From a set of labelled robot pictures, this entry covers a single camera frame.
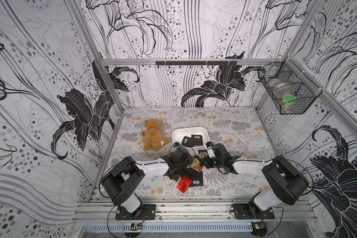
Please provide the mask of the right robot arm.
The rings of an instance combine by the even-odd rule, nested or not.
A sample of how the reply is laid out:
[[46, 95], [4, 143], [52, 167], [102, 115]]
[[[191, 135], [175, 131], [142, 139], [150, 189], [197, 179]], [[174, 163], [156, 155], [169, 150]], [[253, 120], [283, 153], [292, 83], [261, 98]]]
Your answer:
[[268, 161], [243, 159], [231, 156], [222, 144], [215, 144], [206, 150], [207, 156], [202, 159], [208, 168], [224, 170], [231, 174], [249, 174], [265, 178], [269, 189], [257, 193], [250, 201], [250, 213], [269, 210], [280, 203], [293, 205], [309, 187], [308, 179], [287, 159], [276, 156]]

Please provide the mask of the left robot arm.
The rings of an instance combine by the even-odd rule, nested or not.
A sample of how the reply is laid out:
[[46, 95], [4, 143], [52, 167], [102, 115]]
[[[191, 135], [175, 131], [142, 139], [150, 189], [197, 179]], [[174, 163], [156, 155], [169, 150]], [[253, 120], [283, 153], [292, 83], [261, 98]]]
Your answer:
[[119, 205], [131, 214], [138, 213], [143, 205], [135, 190], [143, 179], [163, 176], [175, 181], [184, 177], [194, 179], [200, 172], [191, 167], [193, 161], [193, 156], [181, 146], [154, 161], [142, 162], [125, 157], [103, 175], [100, 184], [115, 206]]

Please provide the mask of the black barcode tea bag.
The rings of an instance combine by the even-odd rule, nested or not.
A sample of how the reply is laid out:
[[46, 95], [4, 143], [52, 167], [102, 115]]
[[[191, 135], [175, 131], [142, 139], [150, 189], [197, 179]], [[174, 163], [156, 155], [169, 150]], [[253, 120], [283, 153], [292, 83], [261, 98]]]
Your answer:
[[191, 182], [190, 187], [203, 186], [203, 172], [200, 172]]
[[197, 145], [197, 139], [192, 135], [191, 137], [185, 136], [181, 142], [182, 146], [185, 147], [195, 147]]

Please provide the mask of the floral label black tea bag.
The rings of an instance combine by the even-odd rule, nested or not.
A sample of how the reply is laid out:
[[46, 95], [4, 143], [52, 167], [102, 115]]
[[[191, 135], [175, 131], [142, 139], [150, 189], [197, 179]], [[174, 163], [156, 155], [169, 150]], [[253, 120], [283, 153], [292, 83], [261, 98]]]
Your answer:
[[199, 151], [198, 151], [198, 156], [199, 156], [201, 159], [204, 159], [205, 157], [208, 157], [209, 154], [208, 154], [207, 150], [199, 150]]

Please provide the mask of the red label black tea bag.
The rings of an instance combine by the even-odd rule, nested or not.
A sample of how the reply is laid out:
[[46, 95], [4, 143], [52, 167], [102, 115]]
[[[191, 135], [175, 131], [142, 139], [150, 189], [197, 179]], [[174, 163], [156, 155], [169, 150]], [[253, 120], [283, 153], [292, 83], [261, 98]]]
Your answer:
[[193, 146], [203, 146], [203, 137], [202, 135], [196, 135], [196, 134], [192, 134], [191, 135], [191, 139], [192, 139], [192, 144]]

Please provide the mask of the yellow label tea bag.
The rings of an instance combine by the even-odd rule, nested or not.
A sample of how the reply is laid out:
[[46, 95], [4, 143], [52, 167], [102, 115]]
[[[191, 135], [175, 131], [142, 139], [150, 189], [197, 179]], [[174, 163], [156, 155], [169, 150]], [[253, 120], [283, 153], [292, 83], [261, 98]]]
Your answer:
[[201, 166], [201, 162], [199, 161], [199, 159], [195, 158], [195, 159], [193, 160], [192, 166], [193, 166], [195, 169], [198, 169], [198, 168]]

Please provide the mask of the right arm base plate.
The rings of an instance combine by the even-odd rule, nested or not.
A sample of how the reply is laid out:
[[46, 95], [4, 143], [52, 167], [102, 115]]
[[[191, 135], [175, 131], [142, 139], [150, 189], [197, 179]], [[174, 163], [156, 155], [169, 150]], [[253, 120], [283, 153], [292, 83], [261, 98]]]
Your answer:
[[275, 215], [271, 208], [262, 211], [253, 204], [234, 203], [231, 206], [231, 212], [235, 215], [237, 220], [271, 220], [275, 219]]

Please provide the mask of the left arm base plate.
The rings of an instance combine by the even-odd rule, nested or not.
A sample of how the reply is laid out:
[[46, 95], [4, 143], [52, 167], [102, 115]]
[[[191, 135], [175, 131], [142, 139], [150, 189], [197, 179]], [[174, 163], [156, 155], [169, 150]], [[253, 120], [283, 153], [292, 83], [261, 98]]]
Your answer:
[[130, 213], [120, 206], [116, 212], [116, 220], [120, 221], [149, 221], [154, 220], [156, 215], [155, 204], [142, 204], [134, 212]]

